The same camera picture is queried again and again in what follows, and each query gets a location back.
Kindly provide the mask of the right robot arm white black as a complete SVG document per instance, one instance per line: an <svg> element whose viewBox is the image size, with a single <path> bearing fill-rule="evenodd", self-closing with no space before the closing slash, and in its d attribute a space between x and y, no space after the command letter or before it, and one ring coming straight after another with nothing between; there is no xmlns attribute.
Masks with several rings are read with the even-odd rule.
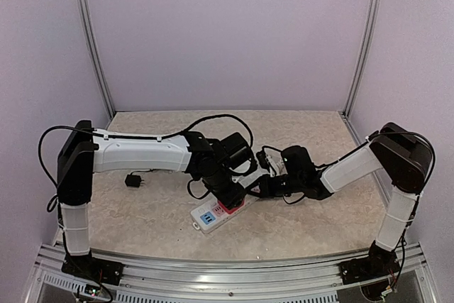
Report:
<svg viewBox="0 0 454 303"><path fill-rule="evenodd" d="M428 139L389 122L363 144L327 165L315 166L308 150L299 145L285 148L280 156L285 173L260 177L260 198L301 193L307 199L325 200L373 172L387 173L392 196L379 233L362 263L367 276L380 276L394 260L395 249L412 224L419 198L432 175L436 153Z"/></svg>

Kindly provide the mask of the black power adapter with cable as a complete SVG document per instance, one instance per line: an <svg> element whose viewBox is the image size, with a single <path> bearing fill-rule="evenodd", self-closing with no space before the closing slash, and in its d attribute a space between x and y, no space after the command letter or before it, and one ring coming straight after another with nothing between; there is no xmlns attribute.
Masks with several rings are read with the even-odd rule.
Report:
<svg viewBox="0 0 454 303"><path fill-rule="evenodd" d="M134 170L126 175L124 183L127 187L139 188L144 184L143 175L147 174L147 173L154 173L154 172L163 172L165 174L173 173L173 171L171 171L171 170L155 170L155 169Z"/></svg>

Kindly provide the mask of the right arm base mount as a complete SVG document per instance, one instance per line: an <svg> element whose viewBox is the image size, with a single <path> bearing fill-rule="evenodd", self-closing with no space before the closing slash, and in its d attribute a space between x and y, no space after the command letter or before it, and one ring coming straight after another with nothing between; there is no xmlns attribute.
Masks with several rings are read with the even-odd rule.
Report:
<svg viewBox="0 0 454 303"><path fill-rule="evenodd" d="M385 258L381 255L353 258L352 260L341 262L338 267L344 285L388 276L392 272L396 275L400 269L399 262L395 256Z"/></svg>

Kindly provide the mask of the white multicolour power strip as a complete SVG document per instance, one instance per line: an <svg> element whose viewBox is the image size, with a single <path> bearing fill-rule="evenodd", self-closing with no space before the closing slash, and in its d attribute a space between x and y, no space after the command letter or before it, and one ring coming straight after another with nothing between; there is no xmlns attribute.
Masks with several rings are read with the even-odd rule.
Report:
<svg viewBox="0 0 454 303"><path fill-rule="evenodd" d="M238 184L241 184L248 191L240 206L234 209L225 208L213 194L208 192L206 192L206 196L202 195L199 197L199 199L202 200L202 204L190 212L192 226L197 231L208 234L244 211L258 200L258 197L253 196L252 193L257 194L260 192L258 179L261 176L262 174L257 171L245 177L233 178Z"/></svg>

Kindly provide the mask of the red cube socket adapter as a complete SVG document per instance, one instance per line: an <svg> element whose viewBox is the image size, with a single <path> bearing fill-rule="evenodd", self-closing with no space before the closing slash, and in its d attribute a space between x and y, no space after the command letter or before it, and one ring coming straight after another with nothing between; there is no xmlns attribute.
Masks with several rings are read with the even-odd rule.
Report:
<svg viewBox="0 0 454 303"><path fill-rule="evenodd" d="M217 204L218 204L218 206L214 209L214 211L218 216L221 216L223 214L231 215L244 206L245 200L243 200L239 206L235 206L231 209L227 208L220 201L217 201Z"/></svg>

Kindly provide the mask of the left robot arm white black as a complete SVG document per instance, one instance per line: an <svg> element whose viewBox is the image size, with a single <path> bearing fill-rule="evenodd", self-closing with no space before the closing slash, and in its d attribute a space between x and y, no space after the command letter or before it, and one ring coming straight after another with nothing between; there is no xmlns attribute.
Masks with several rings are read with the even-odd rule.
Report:
<svg viewBox="0 0 454 303"><path fill-rule="evenodd" d="M227 209L242 204L244 187L235 178L256 168L250 144L239 133L223 140L183 130L169 136L125 135L96 130L80 121L57 159L57 199L66 257L85 278L99 271L89 245L88 204L93 175L113 170L167 170L202 181Z"/></svg>

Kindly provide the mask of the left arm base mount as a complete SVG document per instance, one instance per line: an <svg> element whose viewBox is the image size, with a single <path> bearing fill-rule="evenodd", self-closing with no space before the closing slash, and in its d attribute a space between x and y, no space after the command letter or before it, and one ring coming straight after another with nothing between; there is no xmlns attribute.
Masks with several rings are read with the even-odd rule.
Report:
<svg viewBox="0 0 454 303"><path fill-rule="evenodd" d="M120 283L123 269L123 263L95 258L91 254L82 256L67 254L62 264L63 273L115 286Z"/></svg>

